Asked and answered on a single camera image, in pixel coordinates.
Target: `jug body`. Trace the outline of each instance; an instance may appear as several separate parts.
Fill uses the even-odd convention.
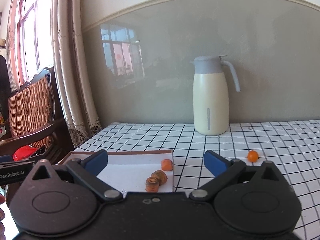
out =
[[[224,133],[229,126],[229,97],[221,73],[195,73],[193,83],[195,129],[204,135]]]

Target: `gray wall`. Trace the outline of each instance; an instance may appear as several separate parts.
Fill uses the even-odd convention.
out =
[[[285,0],[175,0],[115,21],[138,32],[145,77],[130,85],[107,71],[100,28],[84,33],[88,73],[105,126],[192,122],[197,56],[228,54],[231,122],[318,119],[320,12]]]

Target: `red bag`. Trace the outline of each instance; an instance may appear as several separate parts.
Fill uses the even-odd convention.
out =
[[[25,158],[30,157],[37,150],[39,150],[39,148],[34,148],[29,145],[26,145],[26,146],[23,146],[23,147],[19,148],[18,150],[16,150],[14,155],[12,155],[12,158],[14,159],[15,162],[21,161]]]

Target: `window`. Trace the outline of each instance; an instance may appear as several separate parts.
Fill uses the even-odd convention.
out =
[[[50,35],[52,0],[20,0],[18,66],[24,82],[44,67],[53,66]]]
[[[144,77],[141,48],[135,30],[103,23],[100,26],[106,65],[122,87]]]

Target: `beige curtain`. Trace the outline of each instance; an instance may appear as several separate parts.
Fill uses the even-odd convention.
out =
[[[51,36],[60,101],[78,147],[101,130],[84,57],[80,0],[52,0]]]
[[[7,30],[7,65],[11,90],[15,91],[23,83],[19,78],[17,59],[17,23],[19,21],[19,1],[11,0]]]

